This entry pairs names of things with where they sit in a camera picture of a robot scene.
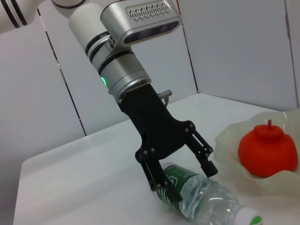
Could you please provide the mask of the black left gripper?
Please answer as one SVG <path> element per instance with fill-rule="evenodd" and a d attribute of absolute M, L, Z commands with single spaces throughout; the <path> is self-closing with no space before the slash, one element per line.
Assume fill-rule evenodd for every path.
<path fill-rule="evenodd" d="M 159 160 L 173 154 L 185 144 L 195 155 L 206 177 L 218 173 L 209 160 L 213 148 L 195 130 L 193 122 L 179 121 L 169 113 L 150 84 L 128 92 L 119 107 L 131 119 L 142 138 L 135 158 L 141 164 L 152 191 L 164 188 L 171 203 L 182 200 Z"/>

